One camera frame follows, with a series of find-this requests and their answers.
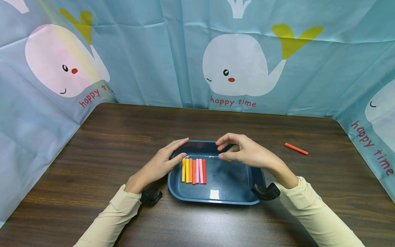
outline wooden table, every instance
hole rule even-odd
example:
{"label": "wooden table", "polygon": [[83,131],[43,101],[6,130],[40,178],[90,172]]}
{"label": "wooden table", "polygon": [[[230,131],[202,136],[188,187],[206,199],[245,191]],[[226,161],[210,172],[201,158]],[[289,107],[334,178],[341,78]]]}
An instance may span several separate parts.
{"label": "wooden table", "polygon": [[[281,157],[366,246],[394,245],[394,203],[332,119],[101,104],[0,230],[0,246],[72,246],[158,149],[175,139],[216,140],[227,132],[246,134]],[[315,246],[278,200],[250,207],[193,204],[174,198],[166,178],[155,186],[163,198],[141,208],[116,246]]]}

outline red-orange crayon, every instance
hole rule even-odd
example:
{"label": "red-orange crayon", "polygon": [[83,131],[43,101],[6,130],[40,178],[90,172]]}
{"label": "red-orange crayon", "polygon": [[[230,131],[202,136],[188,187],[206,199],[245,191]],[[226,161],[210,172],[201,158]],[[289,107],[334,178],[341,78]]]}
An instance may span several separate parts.
{"label": "red-orange crayon", "polygon": [[192,184],[196,184],[196,160],[192,163]]}
{"label": "red-orange crayon", "polygon": [[206,177],[206,159],[203,159],[203,183],[207,183],[207,177]]}
{"label": "red-orange crayon", "polygon": [[293,150],[296,150],[298,152],[301,152],[302,154],[308,155],[308,152],[306,152],[306,151],[304,151],[304,150],[302,150],[300,148],[297,148],[295,146],[292,146],[291,144],[285,143],[284,146],[289,147],[289,148],[291,148]]}

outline row of crayons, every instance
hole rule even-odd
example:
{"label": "row of crayons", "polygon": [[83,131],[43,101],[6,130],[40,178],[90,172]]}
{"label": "row of crayons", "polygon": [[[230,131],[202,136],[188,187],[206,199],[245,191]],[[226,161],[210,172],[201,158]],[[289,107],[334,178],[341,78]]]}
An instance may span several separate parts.
{"label": "row of crayons", "polygon": [[181,182],[195,184],[206,184],[206,160],[205,159],[182,159]]}

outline white whale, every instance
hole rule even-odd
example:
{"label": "white whale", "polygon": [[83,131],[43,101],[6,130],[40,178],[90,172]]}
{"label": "white whale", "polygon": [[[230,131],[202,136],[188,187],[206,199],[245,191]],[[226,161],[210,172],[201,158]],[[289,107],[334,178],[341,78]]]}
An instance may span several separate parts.
{"label": "white whale", "polygon": [[90,85],[110,76],[95,48],[93,56],[77,36],[64,27],[36,28],[25,46],[27,63],[47,88],[63,97],[75,97]]}
{"label": "white whale", "polygon": [[228,96],[261,96],[277,84],[283,59],[269,74],[261,45],[247,34],[223,34],[209,43],[203,55],[203,74],[211,90]]}
{"label": "white whale", "polygon": [[395,80],[388,83],[368,102],[367,120],[374,132],[395,152]]}

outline dark blue tray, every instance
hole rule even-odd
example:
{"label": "dark blue tray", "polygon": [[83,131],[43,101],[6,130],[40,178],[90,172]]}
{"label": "dark blue tray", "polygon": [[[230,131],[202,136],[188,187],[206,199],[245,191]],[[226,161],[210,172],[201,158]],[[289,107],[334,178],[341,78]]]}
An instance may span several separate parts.
{"label": "dark blue tray", "polygon": [[[234,144],[228,145],[223,152]],[[176,198],[189,202],[254,205],[260,199],[251,191],[254,184],[265,185],[260,168],[246,166],[241,162],[223,161],[214,141],[189,141],[179,147],[171,158],[187,153],[187,158],[206,159],[207,184],[182,183],[180,162],[169,172],[167,184]]]}

